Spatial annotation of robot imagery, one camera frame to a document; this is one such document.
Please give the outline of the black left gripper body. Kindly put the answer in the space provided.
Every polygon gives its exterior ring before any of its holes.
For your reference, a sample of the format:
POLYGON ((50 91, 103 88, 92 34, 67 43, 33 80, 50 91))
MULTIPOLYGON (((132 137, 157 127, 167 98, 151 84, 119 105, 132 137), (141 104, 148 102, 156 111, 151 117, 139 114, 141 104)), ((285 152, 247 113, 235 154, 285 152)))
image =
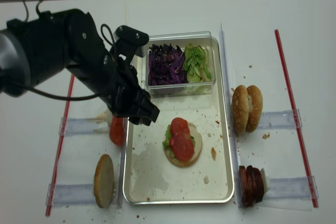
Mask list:
POLYGON ((82 84, 97 95, 117 117, 147 118, 147 92, 138 83, 132 57, 97 56, 67 66, 82 84))

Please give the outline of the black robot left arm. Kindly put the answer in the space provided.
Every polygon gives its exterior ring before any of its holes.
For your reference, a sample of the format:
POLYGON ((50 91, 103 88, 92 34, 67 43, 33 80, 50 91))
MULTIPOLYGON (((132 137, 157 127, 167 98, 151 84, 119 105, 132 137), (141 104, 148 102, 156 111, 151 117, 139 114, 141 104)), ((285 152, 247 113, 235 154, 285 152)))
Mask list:
POLYGON ((120 26, 107 49, 89 13, 43 12, 30 22, 12 19, 1 31, 1 92, 11 97, 67 69, 119 118, 150 125, 159 115, 138 83, 133 57, 149 42, 146 33, 120 26))

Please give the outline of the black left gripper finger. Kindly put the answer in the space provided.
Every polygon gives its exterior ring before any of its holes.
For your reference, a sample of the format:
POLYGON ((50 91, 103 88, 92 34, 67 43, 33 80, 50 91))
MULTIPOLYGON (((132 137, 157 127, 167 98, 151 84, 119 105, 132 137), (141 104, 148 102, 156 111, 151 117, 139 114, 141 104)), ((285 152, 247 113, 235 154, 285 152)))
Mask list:
POLYGON ((143 98, 141 101, 141 107, 144 110, 144 115, 147 120, 151 122, 156 122, 159 116, 160 110, 158 107, 152 103, 150 94, 142 90, 143 98))
POLYGON ((152 122, 151 111, 144 108, 135 108, 128 111, 129 121, 134 125, 143 124, 149 126, 152 122))

